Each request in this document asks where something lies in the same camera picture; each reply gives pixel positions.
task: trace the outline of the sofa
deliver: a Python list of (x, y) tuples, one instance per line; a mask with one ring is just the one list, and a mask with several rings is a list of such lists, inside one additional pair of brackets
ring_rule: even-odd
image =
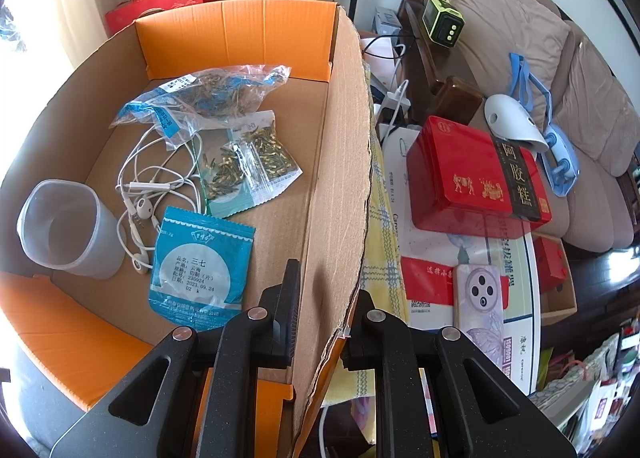
[[(450, 1), (465, 18), (451, 52), (462, 53), (474, 79), (470, 83), (485, 97), (507, 92), (508, 54), (524, 55), (531, 72), (549, 88), (553, 120), (577, 152), (580, 175), (567, 197), (556, 197), (543, 177), (553, 219), (540, 231), (593, 252), (628, 247), (634, 238), (633, 216), (616, 178), (626, 173), (640, 141), (640, 118), (604, 58), (552, 0)], [(532, 119), (542, 129), (544, 98), (535, 89), (533, 94)], [(471, 115), (470, 126), (488, 131), (484, 101)]]

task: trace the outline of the metal screw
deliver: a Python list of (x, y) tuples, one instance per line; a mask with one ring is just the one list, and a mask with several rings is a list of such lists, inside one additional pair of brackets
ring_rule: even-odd
[(249, 310), (246, 314), (249, 316), (249, 319), (253, 321), (259, 321), (260, 319), (264, 319), (265, 317), (267, 317), (268, 312), (261, 306), (257, 306), (256, 308), (251, 308), (251, 310)]
[(188, 326), (179, 326), (174, 330), (175, 341), (185, 341), (193, 335), (193, 331)]
[(460, 339), (460, 331), (453, 326), (447, 326), (442, 330), (442, 336), (447, 341), (457, 341), (458, 339)]
[(386, 319), (386, 314), (382, 310), (369, 310), (367, 319), (374, 323), (382, 323)]

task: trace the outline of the white cable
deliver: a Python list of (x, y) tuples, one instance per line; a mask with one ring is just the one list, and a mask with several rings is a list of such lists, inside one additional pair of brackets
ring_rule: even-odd
[(318, 423), (318, 440), (320, 441), (320, 456), (322, 458), (326, 458), (326, 449), (324, 448), (324, 419), (326, 418), (326, 412), (328, 410), (329, 406), (322, 408), (320, 422)]
[(394, 111), (393, 116), (391, 117), (391, 121), (389, 122), (389, 126), (387, 130), (385, 131), (385, 136), (383, 136), (382, 142), (380, 142), (381, 146), (385, 144), (386, 137), (389, 136), (389, 133), (391, 132), (391, 129), (394, 126), (394, 123), (396, 122), (396, 117), (398, 116), (398, 111), (400, 110), (402, 99), (404, 98), (406, 87), (408, 85), (409, 85), (409, 81), (405, 80), (402, 84), (400, 84), (400, 87), (396, 90), (396, 94), (398, 94), (398, 91), (400, 91), (400, 98), (398, 98), (398, 104), (396, 104), (396, 110)]
[(400, 46), (402, 48), (402, 53), (398, 54), (398, 60), (396, 60), (396, 65), (394, 66), (394, 74), (391, 75), (391, 82), (389, 83), (389, 88), (393, 88), (394, 82), (395, 82), (396, 89), (398, 89), (398, 82), (396, 81), (396, 73), (398, 73), (400, 62), (402, 62), (402, 57), (404, 57), (404, 53), (406, 52), (406, 46), (404, 44), (396, 44), (396, 46)]
[[(115, 187), (116, 190), (121, 193), (122, 199), (124, 200), (127, 206), (126, 210), (120, 216), (120, 219), (118, 220), (116, 225), (118, 240), (122, 245), (122, 248), (124, 249), (125, 253), (131, 258), (132, 262), (134, 263), (134, 266), (136, 266), (136, 269), (138, 270), (139, 268), (137, 266), (142, 266), (144, 268), (149, 268), (149, 269), (153, 268), (152, 265), (145, 263), (145, 261), (148, 261), (148, 255), (146, 255), (146, 253), (149, 251), (154, 251), (155, 247), (146, 247), (142, 238), (140, 238), (140, 233), (138, 232), (138, 229), (135, 226), (135, 222), (134, 222), (134, 216), (137, 213), (137, 209), (131, 202), (131, 199), (130, 199), (131, 197), (135, 197), (136, 200), (138, 199), (138, 197), (142, 197), (145, 200), (149, 200), (149, 202), (155, 199), (155, 203), (153, 203), (152, 205), (153, 208), (152, 208), (152, 214), (150, 219), (153, 223), (154, 229), (158, 232), (160, 230), (160, 223), (158, 222), (158, 219), (156, 218), (155, 214), (156, 214), (158, 205), (167, 194), (172, 194), (185, 200), (186, 202), (188, 202), (188, 204), (191, 206), (194, 212), (196, 213), (202, 212), (202, 201), (200, 198), (200, 192), (196, 187), (196, 184), (190, 179), (191, 177), (197, 177), (197, 178), (200, 177), (200, 175), (195, 174), (195, 171), (198, 166), (198, 158), (200, 158), (200, 155), (202, 154), (202, 137), (197, 133), (194, 135), (198, 139), (198, 147), (196, 152), (193, 151), (190, 145), (184, 144), (184, 147), (189, 152), (189, 155), (192, 161), (191, 168), (189, 169), (186, 175), (180, 174), (177, 171), (174, 171), (172, 169), (165, 167), (165, 165), (169, 162), (169, 160), (171, 160), (171, 158), (175, 155), (178, 149), (175, 149), (174, 151), (170, 152), (160, 165), (149, 165), (148, 167), (145, 167), (139, 171), (138, 156), (145, 149), (148, 149), (152, 145), (155, 145), (164, 140), (163, 137), (159, 136), (159, 138), (156, 138), (148, 143), (145, 143), (145, 139), (148, 137), (151, 131), (154, 131), (154, 130), (155, 130), (154, 127), (150, 127), (149, 129), (147, 129), (145, 133), (142, 135), (142, 137), (140, 138), (140, 140), (137, 142), (137, 144), (133, 147), (133, 149), (127, 156), (124, 164), (120, 168), (120, 171), (118, 172), (118, 178), (116, 180), (116, 187)], [(129, 165), (129, 163), (131, 162), (133, 162), (133, 180), (131, 181), (131, 184), (133, 183), (140, 184), (138, 185), (138, 187), (145, 185), (145, 182), (140, 182), (140, 176), (145, 172), (153, 169), (155, 169), (156, 171), (153, 177), (151, 178), (151, 180), (149, 181), (150, 184), (158, 183), (156, 181), (156, 178), (158, 178), (158, 175), (161, 172), (171, 174), (172, 176), (175, 176), (176, 179), (170, 182), (164, 183), (165, 185), (168, 185), (169, 187), (168, 190), (160, 190), (157, 192), (153, 192), (153, 190), (149, 190), (149, 189), (131, 190), (129, 188), (130, 184), (125, 184), (123, 182), (124, 173), (126, 171), (127, 165)], [(188, 185), (193, 188), (193, 191), (195, 194), (195, 201), (192, 200), (190, 197), (185, 196), (184, 194), (178, 192), (178, 189), (180, 189), (180, 187), (182, 187), (183, 185)], [(141, 250), (141, 253), (139, 254), (133, 254), (132, 251), (129, 250), (129, 247), (127, 247), (126, 240), (123, 239), (121, 236), (120, 228), (126, 216), (128, 216), (129, 218), (129, 232), (130, 232), (131, 240), (133, 241), (133, 244), (136, 245), (136, 247)]]

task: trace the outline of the yellow plaid cloth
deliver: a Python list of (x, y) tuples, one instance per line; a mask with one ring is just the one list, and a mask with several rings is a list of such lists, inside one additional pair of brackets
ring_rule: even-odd
[[(367, 78), (369, 69), (365, 65)], [(404, 282), (400, 272), (398, 238), (385, 187), (385, 169), (380, 142), (371, 113), (371, 195), (368, 203), (367, 237), (360, 268), (360, 287), (371, 294), (376, 308), (409, 321)], [(332, 406), (375, 394), (373, 370), (348, 372), (338, 361), (323, 405)]]

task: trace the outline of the white earphones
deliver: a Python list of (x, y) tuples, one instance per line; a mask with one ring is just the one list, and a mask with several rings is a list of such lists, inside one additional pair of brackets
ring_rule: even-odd
[[(138, 227), (136, 226), (136, 220), (146, 221), (148, 219), (151, 219), (151, 223), (153, 225), (154, 230), (156, 232), (159, 232), (160, 222), (156, 218), (156, 209), (158, 208), (158, 205), (161, 202), (161, 200), (165, 196), (167, 196), (167, 194), (172, 194), (182, 198), (183, 200), (185, 200), (190, 204), (190, 206), (193, 208), (193, 211), (196, 213), (200, 213), (202, 209), (200, 192), (196, 187), (195, 183), (191, 180), (192, 178), (200, 177), (198, 174), (194, 174), (194, 172), (198, 164), (198, 158), (202, 153), (202, 138), (200, 137), (199, 134), (197, 133), (195, 134), (196, 138), (198, 138), (198, 141), (199, 141), (197, 153), (194, 153), (188, 144), (184, 144), (184, 147), (185, 149), (187, 149), (187, 151), (191, 155), (191, 160), (193, 162), (191, 165), (191, 169), (186, 176), (183, 176), (177, 171), (174, 171), (165, 167), (165, 164), (167, 164), (167, 162), (171, 160), (173, 155), (177, 152), (177, 149), (174, 151), (171, 151), (161, 165), (151, 165), (149, 167), (145, 167), (141, 171), (138, 171), (138, 156), (140, 155), (140, 153), (145, 149), (147, 149), (148, 147), (164, 140), (163, 137), (159, 137), (143, 145), (145, 138), (149, 135), (149, 133), (151, 133), (151, 131), (154, 131), (154, 127), (149, 128), (145, 132), (145, 134), (142, 135), (142, 138), (140, 138), (140, 141), (132, 149), (129, 156), (127, 156), (127, 159), (125, 160), (124, 164), (122, 165), (122, 168), (120, 169), (120, 173), (118, 174), (118, 180), (116, 183), (116, 190), (122, 196), (122, 201), (126, 208), (125, 211), (120, 216), (120, 219), (118, 219), (118, 223), (116, 225), (118, 240), (120, 241), (120, 244), (122, 245), (122, 248), (124, 249), (124, 251), (131, 258), (131, 263), (133, 264), (133, 268), (136, 270), (136, 272), (140, 274), (147, 273), (149, 269), (153, 268), (153, 266), (150, 264), (149, 252), (154, 251), (155, 247), (145, 246), (142, 240), (142, 237), (138, 232)], [(133, 165), (134, 165), (134, 168), (133, 168), (134, 178), (133, 178), (133, 181), (130, 182), (129, 184), (124, 184), (122, 180), (124, 177), (124, 172), (125, 172), (125, 169), (127, 168), (127, 165), (131, 161), (133, 161)], [(140, 175), (151, 169), (156, 169), (156, 173), (151, 178), (151, 181), (149, 181), (148, 183), (140, 182), (138, 180)], [(177, 176), (177, 179), (168, 183), (157, 183), (156, 178), (158, 177), (158, 174), (161, 173), (161, 171), (164, 173), (169, 173), (171, 175)], [(194, 194), (195, 194), (195, 202), (191, 200), (189, 197), (185, 196), (184, 194), (177, 192), (177, 189), (179, 189), (185, 184), (193, 188)], [(136, 245), (136, 248), (139, 250), (138, 253), (133, 253), (132, 251), (130, 251), (129, 247), (127, 247), (126, 238), (125, 239), (122, 238), (121, 227), (122, 227), (122, 222), (124, 221), (124, 218), (126, 216), (128, 216), (128, 219), (129, 219), (129, 232), (131, 233), (131, 240)]]

